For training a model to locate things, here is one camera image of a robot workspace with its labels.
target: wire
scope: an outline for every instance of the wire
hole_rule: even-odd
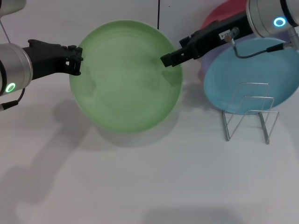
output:
[[[161,4],[161,0],[158,0],[158,24],[157,24],[157,29],[160,28],[160,4]]]
[[[24,93],[25,93],[25,88],[22,90],[22,93],[21,93],[20,97],[17,99],[18,103],[19,103],[19,102],[21,101],[21,99],[23,98]]]
[[[3,29],[3,31],[5,33],[5,36],[6,36],[7,40],[8,40],[8,42],[10,43],[9,37],[8,37],[8,35],[7,35],[7,33],[6,33],[5,29],[4,29],[4,26],[3,26],[2,22],[1,22],[1,20],[0,20],[0,24],[2,26],[2,29]]]
[[[248,56],[240,56],[239,53],[238,53],[237,47],[234,45],[233,48],[234,48],[234,51],[235,51],[235,55],[236,55],[238,58],[240,58],[240,59],[251,58],[251,57],[254,57],[254,56],[257,56],[257,55],[260,55],[260,54],[263,54],[263,53],[266,53],[266,52],[267,52],[267,50],[262,50],[262,51],[256,52],[255,54],[252,54],[252,55],[248,55]]]

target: label sticker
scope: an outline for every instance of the label sticker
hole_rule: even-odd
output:
[[[230,29],[219,34],[220,39],[224,40],[225,36],[230,33]]]

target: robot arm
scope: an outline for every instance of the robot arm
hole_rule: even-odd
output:
[[[26,0],[0,0],[0,18],[23,9]],[[0,111],[18,105],[25,87],[34,79],[53,73],[80,75],[82,48],[29,40],[29,47],[0,44],[0,96],[21,90],[18,100],[0,104]]]
[[[208,27],[195,32],[191,37],[180,41],[182,49],[164,55],[161,60],[165,67],[176,66],[190,59],[198,59],[207,52],[228,41],[232,30],[239,30],[241,38],[254,33],[258,37],[267,37],[289,31],[292,46],[299,49],[299,38],[294,27],[299,26],[299,0],[247,0],[246,11],[223,21],[215,21]],[[265,52],[281,50],[274,46]]]

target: table surface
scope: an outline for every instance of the table surface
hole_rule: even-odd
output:
[[[163,0],[160,30],[178,41],[224,0]],[[157,1],[30,0],[2,19],[12,42],[79,44],[114,19],[157,25]],[[1,33],[0,40],[5,42]],[[266,145],[248,117],[230,142],[204,96],[200,61],[183,65],[180,104],[144,133],[95,127],[69,77],[33,81],[0,115],[0,221],[5,224],[293,224],[299,218],[299,92],[276,109]],[[19,92],[1,98],[15,99]]]

